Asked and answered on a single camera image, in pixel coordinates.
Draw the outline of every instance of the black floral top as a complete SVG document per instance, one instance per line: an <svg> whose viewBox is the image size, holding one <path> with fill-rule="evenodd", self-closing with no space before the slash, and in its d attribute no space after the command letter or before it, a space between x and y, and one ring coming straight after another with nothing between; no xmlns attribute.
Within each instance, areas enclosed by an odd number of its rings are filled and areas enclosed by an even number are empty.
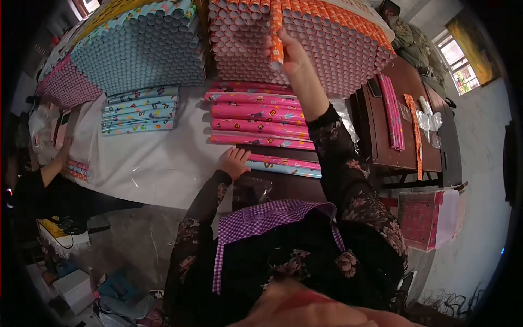
<svg viewBox="0 0 523 327"><path fill-rule="evenodd" d="M407 264L400 226L367 181L369 168L332 107L308 122L322 168L321 185L338 208L341 252L329 220L317 209L224 248L221 293L212 292L217 241L211 223L231 178L223 171L204 185L179 225L165 284L172 325L222 326L245 318L275 278L291 277L353 306L388 307Z"/></svg>

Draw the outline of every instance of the smartphone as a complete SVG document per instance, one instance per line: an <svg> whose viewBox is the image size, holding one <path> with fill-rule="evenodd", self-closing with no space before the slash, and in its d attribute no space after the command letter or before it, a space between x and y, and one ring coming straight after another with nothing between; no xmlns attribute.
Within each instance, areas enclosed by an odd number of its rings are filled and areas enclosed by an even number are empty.
<svg viewBox="0 0 523 327"><path fill-rule="evenodd" d="M370 80L367 81L367 83L369 84L372 96L375 98L381 98L381 89L380 89L380 85L376 81L376 77L371 78Z"/></svg>

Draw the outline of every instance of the white tablecloth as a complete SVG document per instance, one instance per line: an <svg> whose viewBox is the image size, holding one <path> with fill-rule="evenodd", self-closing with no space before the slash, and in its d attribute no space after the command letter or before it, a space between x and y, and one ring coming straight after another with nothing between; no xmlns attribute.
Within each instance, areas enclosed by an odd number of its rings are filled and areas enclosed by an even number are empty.
<svg viewBox="0 0 523 327"><path fill-rule="evenodd" d="M145 204L188 209L219 156L230 146L209 143L210 108L206 87L180 88L177 125L151 131L102 137L100 110L106 98L85 103L74 131L71 158L88 162L95 173L83 187ZM232 191L218 212L232 211Z"/></svg>

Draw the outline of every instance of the purple gingham apron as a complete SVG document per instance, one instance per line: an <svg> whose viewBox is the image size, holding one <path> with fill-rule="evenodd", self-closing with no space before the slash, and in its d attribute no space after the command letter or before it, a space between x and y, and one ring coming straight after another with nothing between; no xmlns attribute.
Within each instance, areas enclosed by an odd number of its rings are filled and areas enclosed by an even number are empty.
<svg viewBox="0 0 523 327"><path fill-rule="evenodd" d="M277 200L235 211L220 219L218 223L218 248L214 260L212 291L220 294L223 267L223 249L226 244L261 235L277 226L302 220L307 212L317 208L331 219L334 240L340 251L345 252L342 236L334 225L336 206L328 203L301 200Z"/></svg>

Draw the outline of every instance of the white wall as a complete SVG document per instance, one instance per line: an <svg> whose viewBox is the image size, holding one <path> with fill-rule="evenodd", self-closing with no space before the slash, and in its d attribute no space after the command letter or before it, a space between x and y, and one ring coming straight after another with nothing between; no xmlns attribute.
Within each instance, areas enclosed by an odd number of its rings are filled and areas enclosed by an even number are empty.
<svg viewBox="0 0 523 327"><path fill-rule="evenodd" d="M445 29L462 5L458 0L431 0L412 20L430 39ZM450 75L447 96L457 105L454 121L461 150L463 182L468 181L465 222L456 238L436 250L420 301L440 290L470 297L485 288L505 244L510 206L503 186L503 142L511 120L505 83L458 95Z"/></svg>

